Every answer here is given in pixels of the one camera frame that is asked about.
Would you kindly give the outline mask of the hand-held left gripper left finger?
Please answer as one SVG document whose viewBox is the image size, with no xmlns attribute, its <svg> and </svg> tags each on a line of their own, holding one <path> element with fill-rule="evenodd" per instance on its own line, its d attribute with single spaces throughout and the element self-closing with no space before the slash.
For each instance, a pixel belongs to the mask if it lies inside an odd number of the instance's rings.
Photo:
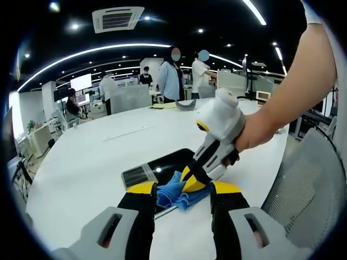
<svg viewBox="0 0 347 260">
<path fill-rule="evenodd" d="M 157 185 L 130 187 L 116 207 L 108 207 L 81 230 L 68 248 L 52 252 L 55 259 L 149 259 L 155 231 Z"/>
</svg>

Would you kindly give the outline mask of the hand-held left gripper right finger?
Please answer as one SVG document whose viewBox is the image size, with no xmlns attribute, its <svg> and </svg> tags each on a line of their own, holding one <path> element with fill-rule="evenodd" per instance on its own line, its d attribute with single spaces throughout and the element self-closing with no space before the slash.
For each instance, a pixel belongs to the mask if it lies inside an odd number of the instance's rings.
<svg viewBox="0 0 347 260">
<path fill-rule="evenodd" d="M 211 183 L 211 229 L 217 259 L 300 259 L 304 250 L 259 207 L 250 207 L 232 184 Z"/>
</svg>

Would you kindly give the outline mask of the person's right hand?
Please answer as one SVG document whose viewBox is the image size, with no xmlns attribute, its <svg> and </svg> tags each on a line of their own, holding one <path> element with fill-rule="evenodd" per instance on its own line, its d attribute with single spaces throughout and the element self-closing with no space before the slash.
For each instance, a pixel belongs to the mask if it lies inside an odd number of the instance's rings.
<svg viewBox="0 0 347 260">
<path fill-rule="evenodd" d="M 235 148 L 241 153 L 244 150 L 265 144 L 271 140 L 276 130 L 276 125 L 269 114 L 261 109 L 246 116 L 245 127 L 235 139 Z"/>
</svg>

